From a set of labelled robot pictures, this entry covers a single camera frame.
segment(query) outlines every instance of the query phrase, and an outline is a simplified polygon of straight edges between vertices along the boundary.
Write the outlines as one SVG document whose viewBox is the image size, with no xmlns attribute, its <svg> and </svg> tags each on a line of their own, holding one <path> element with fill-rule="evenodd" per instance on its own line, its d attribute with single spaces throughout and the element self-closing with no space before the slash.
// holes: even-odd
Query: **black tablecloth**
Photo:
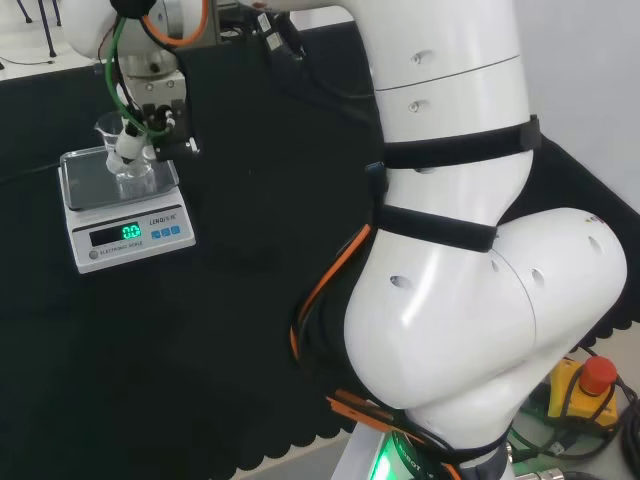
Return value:
<svg viewBox="0 0 640 480">
<path fill-rule="evenodd" d="M 368 85 L 352 25 L 309 42 L 328 81 Z M 195 247 L 80 276 L 55 172 L 0 186 L 2 479 L 226 479 L 350 427 L 295 367 L 286 334 L 301 292 L 366 219 L 379 132 L 295 91 L 295 71 L 269 73 L 255 45 L 187 63 L 203 154 L 178 171 Z M 5 174 L 97 145 L 93 123 L 112 109 L 92 68 L 2 82 L 0 107 Z M 632 290 L 637 215 L 545 141 L 507 217 L 557 206 L 610 223 Z M 597 333 L 638 309 L 627 294 Z"/>
</svg>

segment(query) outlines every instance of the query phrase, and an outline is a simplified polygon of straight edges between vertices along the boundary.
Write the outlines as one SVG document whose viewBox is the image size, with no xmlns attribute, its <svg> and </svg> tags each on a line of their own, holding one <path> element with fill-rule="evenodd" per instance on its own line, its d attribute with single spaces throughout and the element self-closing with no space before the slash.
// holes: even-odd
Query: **white wall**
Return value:
<svg viewBox="0 0 640 480">
<path fill-rule="evenodd" d="M 640 212 L 640 2 L 515 0 L 543 132 Z M 350 19 L 298 12 L 301 28 Z"/>
</svg>

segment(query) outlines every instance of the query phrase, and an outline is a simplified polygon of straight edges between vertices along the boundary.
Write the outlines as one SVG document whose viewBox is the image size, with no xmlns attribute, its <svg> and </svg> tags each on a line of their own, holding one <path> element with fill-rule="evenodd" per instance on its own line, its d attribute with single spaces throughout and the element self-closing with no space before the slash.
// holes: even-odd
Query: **electronic scale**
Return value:
<svg viewBox="0 0 640 480">
<path fill-rule="evenodd" d="M 172 162 L 145 163 L 143 174 L 114 175 L 105 147 L 60 160 L 67 231 L 78 271 L 89 273 L 195 245 Z"/>
</svg>

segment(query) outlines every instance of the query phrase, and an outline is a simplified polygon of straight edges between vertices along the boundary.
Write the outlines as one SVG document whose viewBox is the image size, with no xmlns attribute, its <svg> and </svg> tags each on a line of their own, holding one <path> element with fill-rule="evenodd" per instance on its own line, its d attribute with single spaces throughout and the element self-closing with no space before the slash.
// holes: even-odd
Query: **green light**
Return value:
<svg viewBox="0 0 640 480">
<path fill-rule="evenodd" d="M 130 240 L 132 238 L 138 238 L 140 235 L 142 235 L 142 232 L 140 231 L 140 227 L 138 227 L 138 225 L 136 225 L 136 224 L 127 225 L 126 227 L 122 227 L 122 239 L 123 240 Z"/>
<path fill-rule="evenodd" d="M 387 480 L 389 478 L 390 472 L 391 462 L 389 462 L 389 459 L 386 455 L 381 455 L 380 458 L 378 458 L 376 468 L 373 470 L 371 480 Z"/>
</svg>

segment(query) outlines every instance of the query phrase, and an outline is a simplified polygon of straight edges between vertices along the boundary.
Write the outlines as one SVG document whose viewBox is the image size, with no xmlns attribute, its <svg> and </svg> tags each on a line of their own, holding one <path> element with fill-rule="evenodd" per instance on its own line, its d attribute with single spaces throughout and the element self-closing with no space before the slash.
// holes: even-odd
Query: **velcro strap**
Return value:
<svg viewBox="0 0 640 480">
<path fill-rule="evenodd" d="M 497 227 L 391 205 L 381 207 L 376 227 L 404 237 L 474 252 L 491 250 L 498 232 Z"/>
<path fill-rule="evenodd" d="M 398 169 L 462 165 L 534 150 L 540 146 L 541 139 L 540 121 L 532 115 L 527 123 L 488 132 L 388 143 L 384 163 L 387 168 Z"/>
<path fill-rule="evenodd" d="M 495 442 L 491 442 L 488 445 L 480 448 L 467 448 L 461 450 L 454 450 L 453 452 L 443 452 L 439 450 L 433 450 L 428 447 L 424 447 L 419 443 L 413 443 L 414 447 L 418 452 L 422 451 L 429 455 L 429 458 L 433 460 L 437 460 L 441 463 L 447 463 L 449 465 L 459 465 L 461 463 L 469 462 L 471 460 L 475 460 L 480 458 L 483 455 L 493 452 L 495 449 L 504 445 L 507 441 L 507 437 L 509 435 L 509 431 L 511 430 L 511 426 L 504 432 L 500 438 L 498 438 Z"/>
</svg>

